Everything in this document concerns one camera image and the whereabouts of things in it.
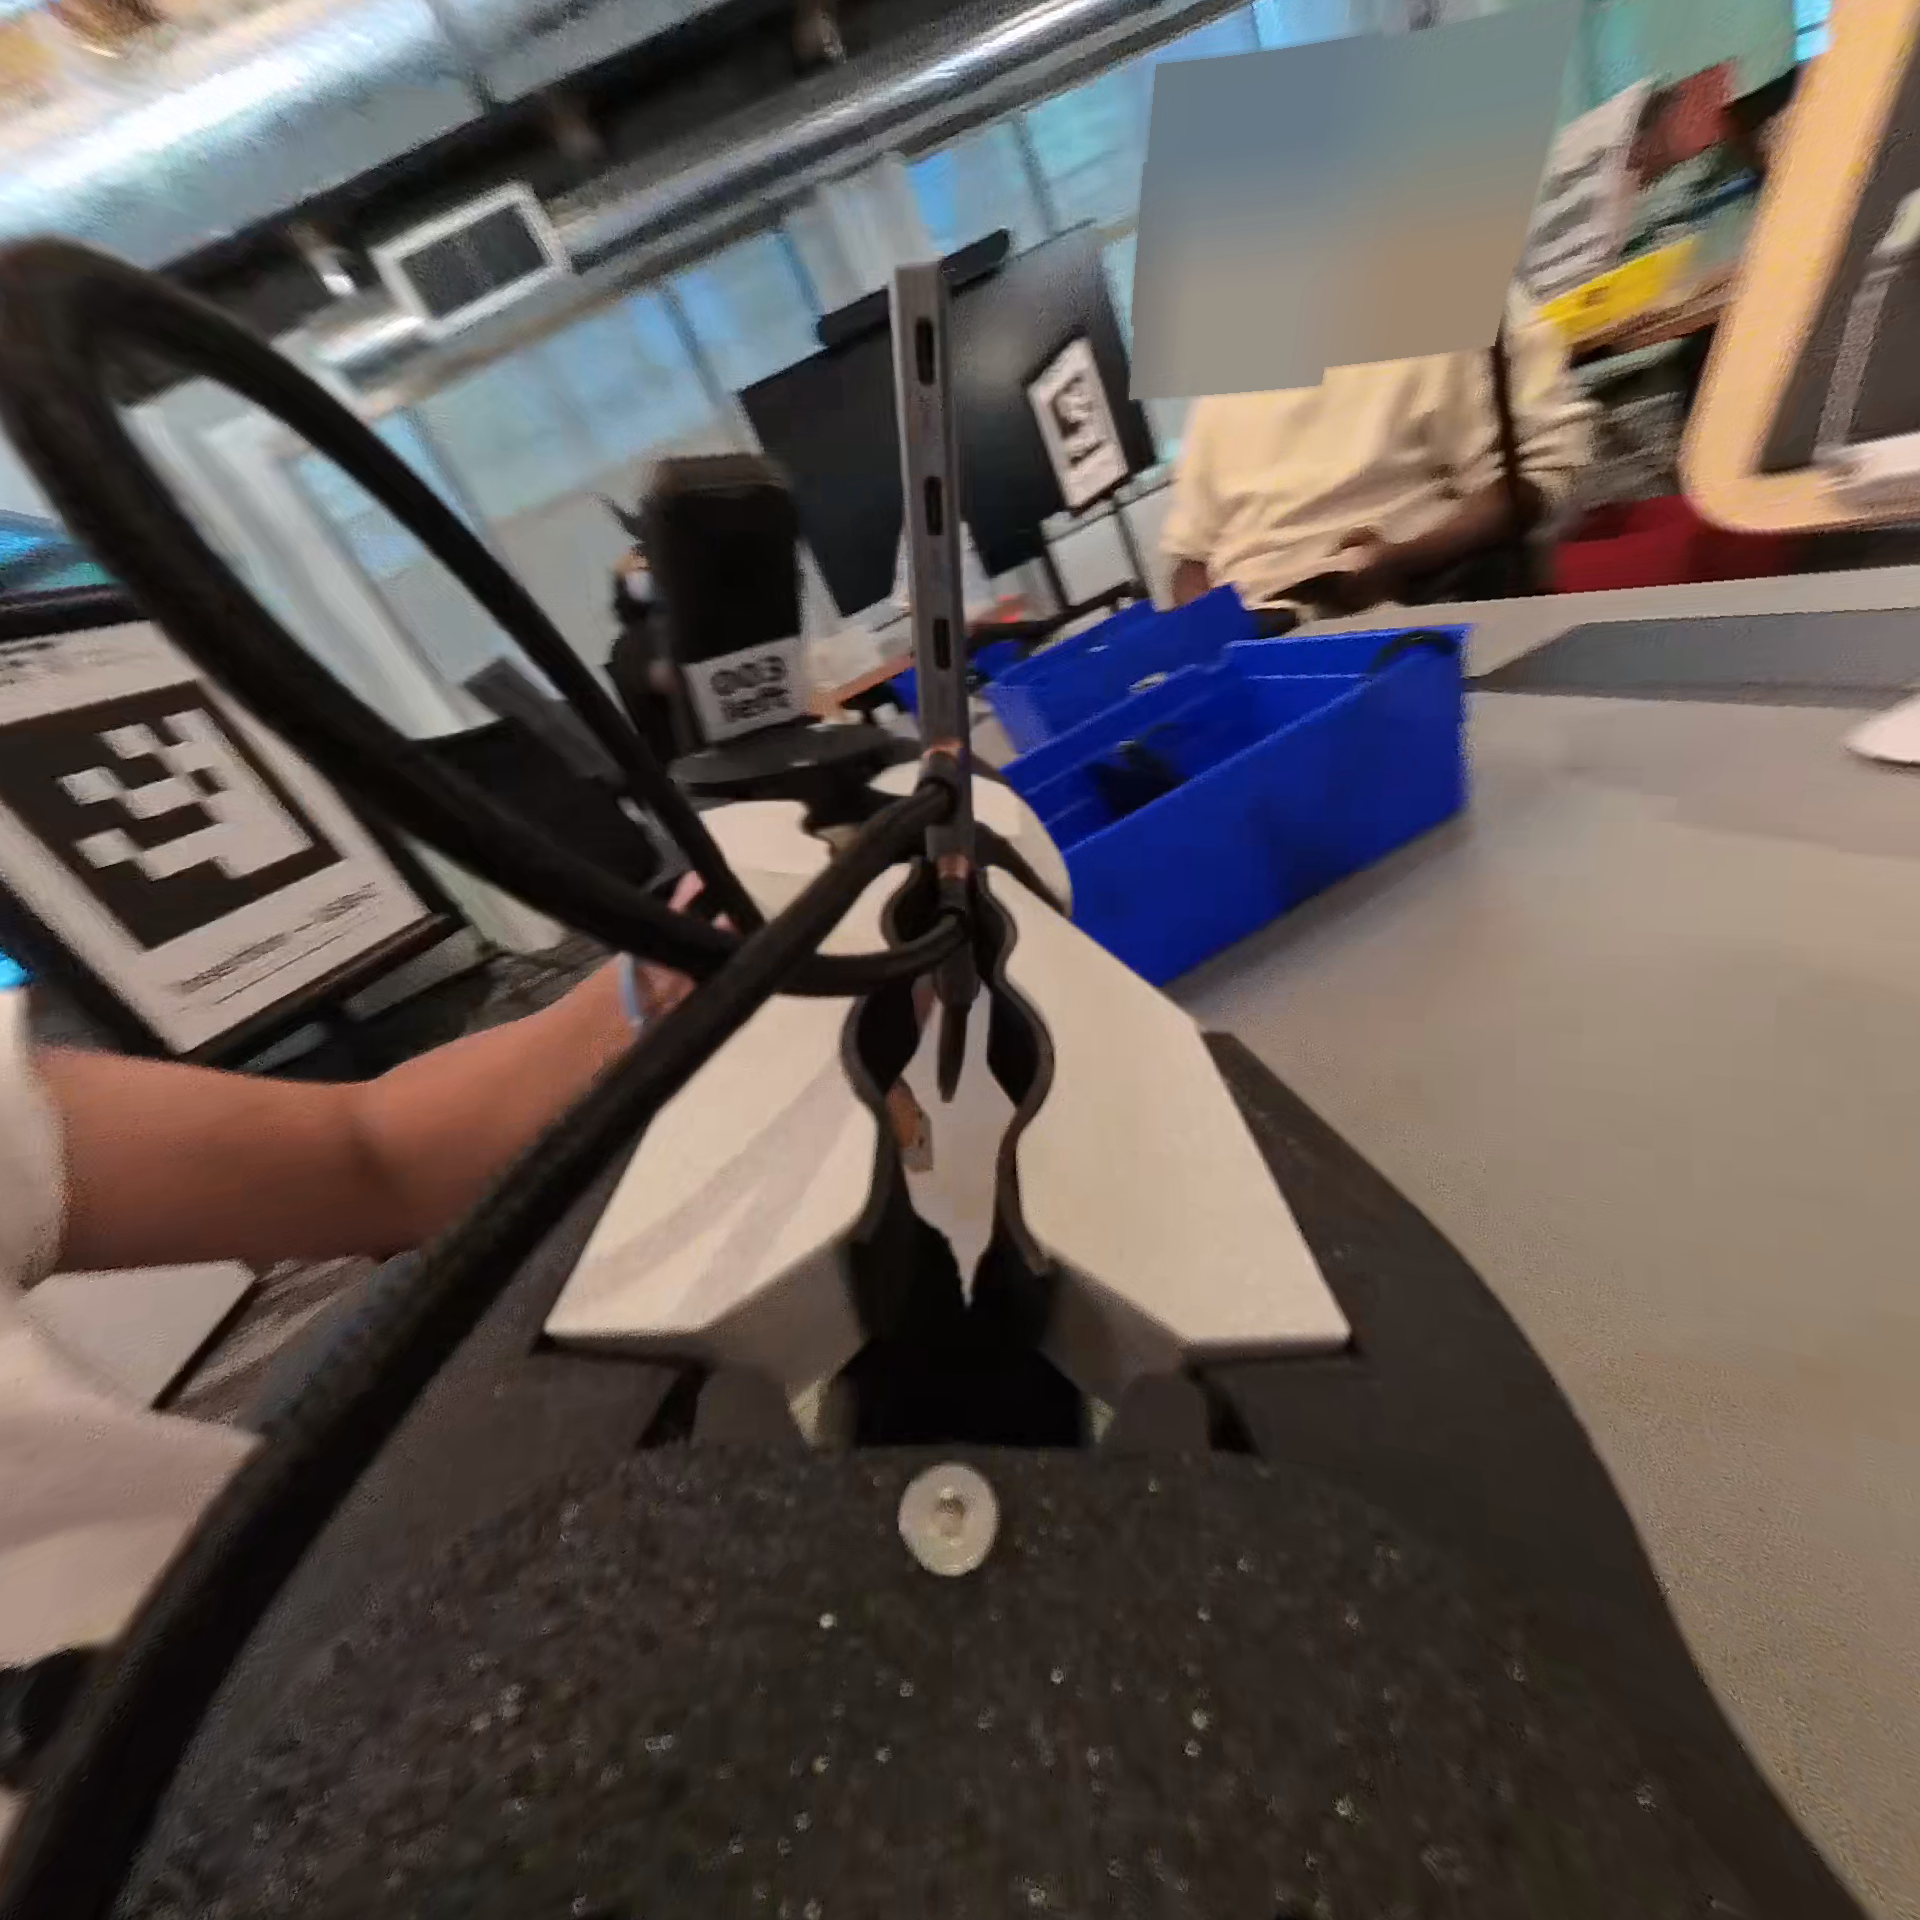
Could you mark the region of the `person's white clothing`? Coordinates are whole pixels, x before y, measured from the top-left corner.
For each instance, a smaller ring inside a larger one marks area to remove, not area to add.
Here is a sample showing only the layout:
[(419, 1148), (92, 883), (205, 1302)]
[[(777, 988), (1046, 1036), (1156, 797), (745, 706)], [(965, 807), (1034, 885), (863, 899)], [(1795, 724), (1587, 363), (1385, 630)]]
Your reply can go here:
[(65, 1223), (65, 1141), (3, 1006), (3, 1666), (109, 1643), (257, 1448), (251, 1434), (113, 1391), (38, 1331), (27, 1288)]

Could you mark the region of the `black monitor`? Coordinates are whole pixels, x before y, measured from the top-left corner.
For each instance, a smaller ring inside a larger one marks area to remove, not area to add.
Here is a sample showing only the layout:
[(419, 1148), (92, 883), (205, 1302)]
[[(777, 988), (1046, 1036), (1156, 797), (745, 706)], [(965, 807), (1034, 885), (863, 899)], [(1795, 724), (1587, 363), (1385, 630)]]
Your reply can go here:
[[(1093, 342), (1135, 469), (1126, 484), (1162, 454), (1131, 392), (1130, 349), (1094, 227), (1075, 227), (1019, 254), (1011, 251), (1009, 231), (994, 231), (948, 254), (941, 269), (961, 514), (986, 573), (998, 578), (1042, 562), (1049, 523), (1067, 514), (1025, 384), (1070, 338)], [(886, 290), (833, 311), (819, 332), (811, 356), (749, 384), (737, 399), (798, 501), (801, 532), (835, 606), (855, 614), (892, 597), (902, 535)]]

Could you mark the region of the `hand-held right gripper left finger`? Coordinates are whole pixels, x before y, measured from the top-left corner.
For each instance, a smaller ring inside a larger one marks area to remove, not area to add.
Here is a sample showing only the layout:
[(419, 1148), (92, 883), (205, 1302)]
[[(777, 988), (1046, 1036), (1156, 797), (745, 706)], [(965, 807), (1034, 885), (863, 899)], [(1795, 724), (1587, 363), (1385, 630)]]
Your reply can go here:
[(543, 1340), (660, 1364), (702, 1437), (835, 1448), (940, 1406), (965, 1291), (889, 1104), (927, 1010), (767, 999), (646, 1125)]

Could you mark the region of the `wood-framed black board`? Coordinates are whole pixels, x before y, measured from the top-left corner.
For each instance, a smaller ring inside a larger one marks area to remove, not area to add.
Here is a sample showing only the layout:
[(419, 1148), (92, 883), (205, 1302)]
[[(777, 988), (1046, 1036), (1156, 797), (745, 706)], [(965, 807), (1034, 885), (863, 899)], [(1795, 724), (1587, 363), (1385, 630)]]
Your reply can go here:
[(1915, 525), (1918, 4), (1830, 10), (1766, 158), (1677, 474), (1748, 536)]

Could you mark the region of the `person's left hand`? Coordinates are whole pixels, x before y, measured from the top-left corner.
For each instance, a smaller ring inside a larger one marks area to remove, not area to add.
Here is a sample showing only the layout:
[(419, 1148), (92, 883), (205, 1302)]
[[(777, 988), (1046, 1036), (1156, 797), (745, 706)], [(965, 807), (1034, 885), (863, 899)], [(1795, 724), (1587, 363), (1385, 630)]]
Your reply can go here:
[[(716, 903), (702, 875), (695, 871), (679, 875), (670, 893), (660, 893), (659, 903), (679, 917), (692, 917), (710, 927), (737, 933), (733, 917)], [(626, 955), (622, 967), (622, 1006), (636, 1036), (671, 1012), (698, 988), (695, 976), (644, 957)]]

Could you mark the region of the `black-white marker tag board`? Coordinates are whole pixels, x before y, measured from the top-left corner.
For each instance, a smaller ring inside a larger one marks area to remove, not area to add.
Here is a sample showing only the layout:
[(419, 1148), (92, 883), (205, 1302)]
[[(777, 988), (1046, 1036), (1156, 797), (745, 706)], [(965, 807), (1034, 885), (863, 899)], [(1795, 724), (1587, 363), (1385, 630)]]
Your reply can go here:
[(460, 908), (147, 621), (4, 640), (4, 986), (231, 1063), (471, 955)]
[(1070, 338), (1026, 380), (1025, 397), (1067, 514), (1094, 507), (1133, 476), (1097, 354)]

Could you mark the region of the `person's left forearm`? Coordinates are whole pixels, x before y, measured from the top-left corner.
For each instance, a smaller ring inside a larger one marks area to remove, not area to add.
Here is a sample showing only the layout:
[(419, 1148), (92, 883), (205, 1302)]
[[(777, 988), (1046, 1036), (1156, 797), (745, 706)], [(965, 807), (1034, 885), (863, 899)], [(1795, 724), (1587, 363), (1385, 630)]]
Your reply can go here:
[(29, 1030), (65, 1141), (65, 1223), (46, 1278), (426, 1246), (637, 1040), (622, 963), (363, 1083), (139, 1061)]

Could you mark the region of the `white ceiling air unit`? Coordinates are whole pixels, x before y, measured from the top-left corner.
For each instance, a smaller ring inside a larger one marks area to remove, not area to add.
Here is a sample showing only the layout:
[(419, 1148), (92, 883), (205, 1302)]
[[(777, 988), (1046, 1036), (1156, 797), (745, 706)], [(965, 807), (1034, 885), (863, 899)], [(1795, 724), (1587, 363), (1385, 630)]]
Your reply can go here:
[(574, 277), (559, 231), (522, 180), (397, 231), (369, 255), (397, 308), (433, 341)]

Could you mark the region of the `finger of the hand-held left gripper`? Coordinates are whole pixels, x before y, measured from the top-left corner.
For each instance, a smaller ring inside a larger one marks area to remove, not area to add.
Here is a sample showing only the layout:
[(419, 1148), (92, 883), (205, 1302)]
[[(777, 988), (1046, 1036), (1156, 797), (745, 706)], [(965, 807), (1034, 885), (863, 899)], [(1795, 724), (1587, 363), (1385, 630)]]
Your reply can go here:
[(972, 775), (977, 871), (982, 899), (1004, 903), (1005, 888), (1026, 893), (1055, 917), (1071, 915), (1071, 878), (1038, 811), (994, 768)]
[(827, 823), (801, 800), (733, 800), (709, 807), (705, 826), (764, 920), (785, 911), (847, 843), (847, 823)]

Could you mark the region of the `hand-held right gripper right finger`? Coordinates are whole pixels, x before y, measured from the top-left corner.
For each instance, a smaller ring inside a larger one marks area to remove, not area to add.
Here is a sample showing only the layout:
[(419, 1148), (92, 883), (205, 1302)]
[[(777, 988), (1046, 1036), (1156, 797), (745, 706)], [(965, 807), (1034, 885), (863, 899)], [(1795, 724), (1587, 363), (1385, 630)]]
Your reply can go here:
[(1039, 1350), (1093, 1403), (1146, 1380), (1354, 1343), (1209, 1043), (1014, 878), (986, 878), (997, 1003), (1035, 1040), (998, 1197), (1039, 1276)]

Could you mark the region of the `dark grey desk mat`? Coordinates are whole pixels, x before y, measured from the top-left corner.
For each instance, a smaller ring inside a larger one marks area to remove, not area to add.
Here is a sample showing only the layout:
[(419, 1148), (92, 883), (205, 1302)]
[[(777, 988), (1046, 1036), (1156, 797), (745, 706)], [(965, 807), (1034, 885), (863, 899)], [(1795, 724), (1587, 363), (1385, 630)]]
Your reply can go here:
[(1471, 683), (1541, 696), (1884, 709), (1915, 693), (1918, 611), (1588, 621)]

